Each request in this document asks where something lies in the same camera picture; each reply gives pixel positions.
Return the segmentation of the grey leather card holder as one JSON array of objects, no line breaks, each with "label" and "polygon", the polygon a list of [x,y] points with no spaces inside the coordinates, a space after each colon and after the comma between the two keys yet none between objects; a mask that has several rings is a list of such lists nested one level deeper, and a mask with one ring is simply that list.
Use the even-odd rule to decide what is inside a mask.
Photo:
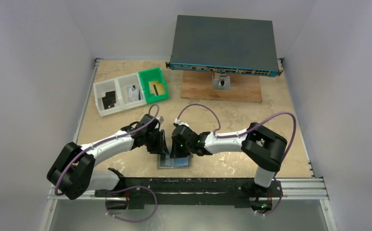
[{"label": "grey leather card holder", "polygon": [[182,158],[170,158],[169,155],[159,155],[157,157],[158,169],[177,169],[192,166],[192,156]]}]

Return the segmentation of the black card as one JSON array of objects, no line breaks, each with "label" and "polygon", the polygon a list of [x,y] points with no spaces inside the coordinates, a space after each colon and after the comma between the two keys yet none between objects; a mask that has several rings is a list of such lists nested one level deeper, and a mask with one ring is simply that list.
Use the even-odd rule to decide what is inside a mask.
[{"label": "black card", "polygon": [[113,103],[116,103],[116,91],[108,91],[105,93],[105,98]]},{"label": "black card", "polygon": [[104,110],[108,110],[108,109],[115,107],[115,103],[113,103],[112,101],[109,101],[105,97],[102,97],[102,103],[103,103]]}]

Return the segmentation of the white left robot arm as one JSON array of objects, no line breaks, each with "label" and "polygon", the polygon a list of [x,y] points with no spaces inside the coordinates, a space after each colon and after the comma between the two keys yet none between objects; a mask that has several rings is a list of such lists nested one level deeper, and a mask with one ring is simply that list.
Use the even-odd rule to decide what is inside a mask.
[{"label": "white left robot arm", "polygon": [[66,144],[47,173],[57,196],[74,200],[86,191],[102,190],[114,197],[125,192],[124,176],[116,169],[97,171],[95,167],[113,156],[145,146],[152,154],[167,154],[162,116],[145,114],[140,121],[122,127],[102,140],[78,145]]}]

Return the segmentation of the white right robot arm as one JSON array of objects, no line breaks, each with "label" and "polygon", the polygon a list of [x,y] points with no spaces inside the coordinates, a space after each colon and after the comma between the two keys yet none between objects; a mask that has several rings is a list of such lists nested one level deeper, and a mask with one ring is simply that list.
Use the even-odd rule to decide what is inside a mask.
[{"label": "white right robot arm", "polygon": [[171,158],[184,158],[191,154],[214,155],[221,152],[242,152],[257,164],[252,190],[263,196],[271,189],[271,182],[280,171],[287,146],[286,138],[254,122],[249,128],[237,132],[202,132],[197,134],[185,124],[176,125],[172,132]]}]

